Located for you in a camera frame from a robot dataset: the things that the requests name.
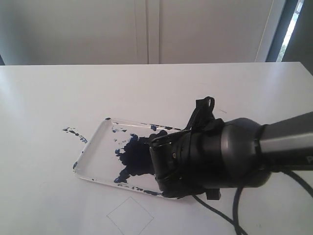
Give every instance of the white tabletop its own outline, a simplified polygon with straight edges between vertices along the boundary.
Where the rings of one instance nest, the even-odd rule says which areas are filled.
[[[273,123],[313,110],[313,77],[300,63],[0,67],[0,234],[233,235],[191,197],[78,179],[72,166],[85,144],[62,131],[89,140],[106,117],[183,128],[208,95],[217,118]],[[313,185],[313,173],[301,175]],[[208,203],[231,217],[234,192]],[[312,216],[313,200],[282,173],[245,189],[239,208],[250,235],[312,234]]]

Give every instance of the black cable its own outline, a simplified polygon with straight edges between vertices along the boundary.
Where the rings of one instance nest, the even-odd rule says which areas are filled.
[[[199,202],[201,205],[203,205],[204,207],[208,208],[210,211],[212,211],[212,212],[218,214],[218,215],[219,215],[220,217],[222,217],[224,220],[226,220],[227,222],[229,222],[230,224],[232,224],[233,226],[235,226],[235,225],[234,225],[234,221],[233,221],[231,218],[229,218],[227,215],[225,215],[225,214],[222,213],[221,211],[215,209],[214,207],[212,207],[212,206],[206,204],[206,203],[205,203],[204,201],[202,201],[199,197],[197,197],[197,196],[195,196],[195,195],[192,195],[192,196],[193,196],[193,198],[195,198],[195,200],[196,200],[197,202]],[[239,233],[240,235],[241,235],[241,234],[243,234],[243,235],[248,235],[240,226],[239,226],[239,231],[240,231],[240,233]]]
[[[291,170],[288,169],[282,169],[280,170],[281,172],[283,172],[284,174],[290,176],[291,178],[293,178],[298,184],[300,184],[307,192],[308,194],[313,198],[313,188],[307,183],[305,182],[304,179],[302,179],[299,175],[297,175],[296,173],[294,173]],[[235,232],[236,235],[241,235],[242,232],[242,228],[239,225],[239,218],[238,218],[238,207],[239,207],[239,199],[240,199],[240,195],[245,187],[245,185],[249,182],[249,180],[254,177],[255,175],[251,175],[243,184],[241,184],[235,193],[234,196],[234,201],[233,201],[233,222],[234,222],[234,228],[235,228]]]

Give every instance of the clear plastic tray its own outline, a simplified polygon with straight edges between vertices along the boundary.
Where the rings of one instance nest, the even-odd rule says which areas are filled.
[[[180,129],[106,118],[73,169],[81,179],[161,196],[149,152],[151,134]]]

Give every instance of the cabinet door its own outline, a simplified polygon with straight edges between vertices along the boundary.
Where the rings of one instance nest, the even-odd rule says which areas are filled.
[[[0,9],[7,65],[147,63],[145,0],[11,0]]]
[[[265,61],[285,0],[148,3],[150,62],[227,63]]]

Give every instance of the robotic arm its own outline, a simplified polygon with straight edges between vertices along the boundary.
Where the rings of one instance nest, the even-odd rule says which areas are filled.
[[[259,187],[270,171],[313,170],[313,112],[270,125],[247,118],[215,119],[214,98],[197,100],[187,127],[149,137],[156,180],[165,197],[206,193],[219,199],[220,188]]]

